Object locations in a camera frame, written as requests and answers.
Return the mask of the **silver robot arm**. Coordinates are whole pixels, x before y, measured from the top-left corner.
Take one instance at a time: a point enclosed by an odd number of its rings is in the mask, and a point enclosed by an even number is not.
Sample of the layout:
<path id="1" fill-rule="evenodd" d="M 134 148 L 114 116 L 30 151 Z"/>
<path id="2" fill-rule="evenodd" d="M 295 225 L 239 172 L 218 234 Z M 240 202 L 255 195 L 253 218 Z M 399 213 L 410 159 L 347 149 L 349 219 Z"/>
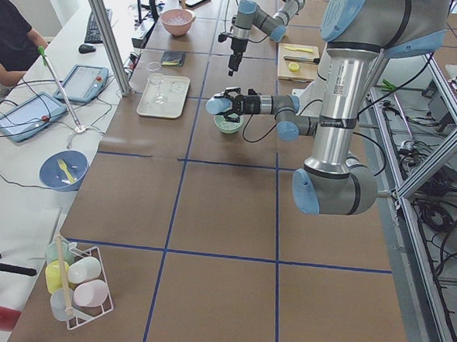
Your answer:
<path id="1" fill-rule="evenodd" d="M 363 98 L 389 60 L 433 53 L 445 39 L 449 0 L 328 0 L 318 75 L 299 96 L 226 89 L 207 101 L 211 115 L 272 115 L 285 141 L 310 135 L 313 149 L 294 171 L 293 198 L 307 214 L 353 215 L 373 205 L 373 174 L 350 150 Z"/>
<path id="2" fill-rule="evenodd" d="M 235 23 L 231 32 L 223 31 L 218 36 L 218 42 L 231 40 L 232 54 L 228 62 L 230 77 L 239 70 L 239 64 L 249 42 L 250 30 L 255 26 L 274 42 L 282 40 L 286 27 L 292 18 L 304 8 L 306 0 L 282 0 L 283 6 L 274 15 L 269 15 L 259 5 L 251 0 L 241 0 L 235 14 Z"/>

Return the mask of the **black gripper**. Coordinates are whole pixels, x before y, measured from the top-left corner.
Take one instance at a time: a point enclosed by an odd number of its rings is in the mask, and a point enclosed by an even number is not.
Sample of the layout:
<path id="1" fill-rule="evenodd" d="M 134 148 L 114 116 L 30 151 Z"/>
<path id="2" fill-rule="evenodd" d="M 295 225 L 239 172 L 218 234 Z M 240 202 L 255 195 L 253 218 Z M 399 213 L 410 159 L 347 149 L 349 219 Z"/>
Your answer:
<path id="1" fill-rule="evenodd" d="M 215 94 L 214 98 L 230 100 L 230 108 L 222 114 L 226 122 L 235 122 L 236 115 L 260 113 L 260 93 L 255 92 L 254 89 L 248 89 L 247 94 L 241 94 L 240 87 L 227 87 L 223 92 Z"/>
<path id="2" fill-rule="evenodd" d="M 243 54 L 246 51 L 249 41 L 249 28 L 242 29 L 235 27 L 233 32 L 221 32 L 218 36 L 219 43 L 227 39 L 231 40 L 232 54 L 229 57 L 228 75 L 232 77 L 235 71 L 239 70 Z"/>

